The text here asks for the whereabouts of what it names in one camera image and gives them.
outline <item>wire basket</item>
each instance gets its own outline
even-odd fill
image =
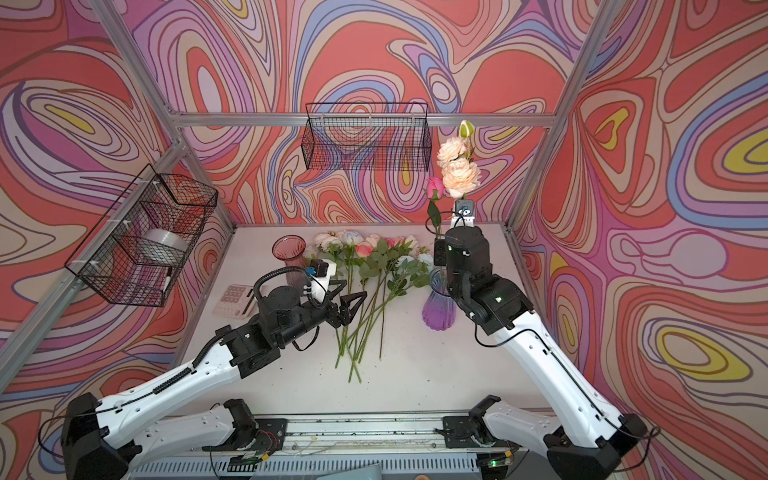
[[[306,104],[307,170],[427,171],[432,134],[422,102]]]
[[[83,267],[66,267],[109,303],[163,306],[217,201],[206,184],[155,174]]]

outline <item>patterned wall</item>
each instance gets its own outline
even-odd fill
[[[628,2],[515,226],[561,346],[664,430],[633,478],[768,477],[767,65],[768,2]]]
[[[419,98],[433,111],[485,113],[553,111],[596,3],[118,5],[161,90],[179,111],[301,112],[308,101]]]
[[[0,2],[0,342],[127,182],[167,149],[86,4]],[[78,295],[0,396],[0,478],[63,474],[37,446],[40,422],[85,391],[108,395],[167,368],[223,232],[213,217],[163,309]],[[60,434],[61,421],[46,426],[49,448]]]
[[[445,135],[433,129],[433,153]],[[504,221],[543,128],[478,127],[472,137],[482,186],[479,217]],[[425,172],[319,171],[304,167],[302,128],[189,127],[187,139],[236,223],[426,220]],[[431,172],[439,172],[436,165]],[[442,210],[451,209],[443,200]]]

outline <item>calculator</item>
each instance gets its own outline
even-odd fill
[[[244,319],[254,305],[253,285],[229,285],[214,307],[214,315]]]

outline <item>robotic arm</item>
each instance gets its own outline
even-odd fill
[[[496,341],[478,343],[514,356],[558,416],[536,415],[489,396],[470,412],[476,438],[527,446],[546,456],[562,478],[607,478],[639,439],[647,438],[645,424],[606,400],[549,336],[518,286],[493,273],[471,200],[455,202],[451,225],[435,245],[435,264],[447,269],[451,297],[475,323],[475,338],[482,328]]]
[[[334,328],[349,325],[367,296],[366,292],[341,296],[337,306],[333,299],[346,281],[330,279],[336,264],[329,260],[314,261],[306,269],[304,303],[291,286],[261,295],[259,288],[267,280],[291,270],[304,271],[285,267],[261,277],[253,286],[259,313],[239,328],[217,330],[190,362],[101,400],[90,393],[71,400],[61,437],[67,479],[118,480],[146,462],[201,445],[247,449],[258,426],[243,400],[230,400],[199,415],[161,419],[198,396],[269,365],[279,359],[281,349],[289,343],[296,346],[295,340],[312,329],[314,343],[322,323]]]

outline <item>pink glass vase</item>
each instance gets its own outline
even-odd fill
[[[447,330],[456,320],[456,304],[445,285],[445,267],[438,266],[429,274],[432,292],[422,308],[422,319],[433,330]]]
[[[286,235],[278,239],[274,245],[272,245],[272,254],[278,260],[285,262],[286,266],[300,266],[306,268],[307,262],[304,258],[304,249],[306,248],[306,242],[302,237],[298,235]],[[304,290],[306,284],[306,276],[301,272],[288,272],[288,284],[299,291]]]

